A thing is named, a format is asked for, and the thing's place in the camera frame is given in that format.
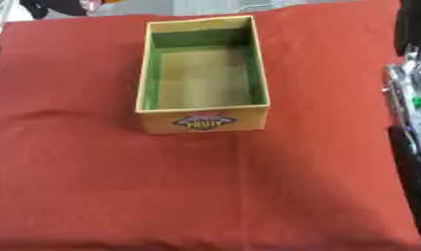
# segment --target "orange cloth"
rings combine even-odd
[[[8,25],[0,250],[421,250],[381,94],[396,2],[255,14],[272,110],[251,132],[137,128],[145,24],[171,18]]]

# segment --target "white object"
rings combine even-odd
[[[7,17],[8,22],[18,21],[32,21],[33,16],[31,13],[20,4],[19,0],[15,0]]]

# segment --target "box rim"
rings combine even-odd
[[[199,21],[210,21],[210,20],[226,20],[226,19],[250,19],[251,29],[254,36],[254,42],[256,43],[256,47],[258,50],[256,50],[256,56],[259,61],[259,68],[262,72],[261,74],[261,80],[262,85],[264,87],[264,94],[265,94],[265,104],[260,105],[241,105],[241,106],[223,106],[223,107],[209,107],[209,108],[184,108],[184,109],[156,109],[156,110],[146,110],[141,109],[142,106],[142,100],[143,100],[143,93],[145,93],[146,84],[145,79],[147,77],[147,65],[149,62],[149,48],[151,45],[151,34],[152,24],[173,24],[173,23],[192,23],[192,22],[199,22]],[[262,59],[262,47],[259,41],[259,36],[257,32],[257,25],[256,21],[254,19],[254,16],[252,15],[241,15],[241,16],[223,16],[223,17],[214,17],[214,18],[200,18],[200,19],[192,19],[192,20],[184,20],[184,21],[164,21],[164,22],[149,22],[146,24],[146,35],[144,40],[144,54],[143,54],[143,62],[141,65],[141,73],[140,78],[138,82],[138,93],[137,98],[135,102],[135,109],[134,111],[138,114],[154,114],[154,113],[184,113],[184,112],[200,112],[200,111],[214,111],[214,110],[240,110],[245,108],[269,108],[271,106],[271,100],[270,100],[270,93],[268,88],[268,80],[265,77],[265,68],[263,65],[263,59]]]

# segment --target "cardboard box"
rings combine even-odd
[[[264,128],[270,99],[253,17],[147,26],[135,111],[149,133]]]

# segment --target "floor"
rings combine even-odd
[[[127,14],[192,16],[264,11],[295,4],[342,1],[346,0],[128,0],[105,5],[93,16]],[[67,16],[52,13],[49,18],[67,18]]]

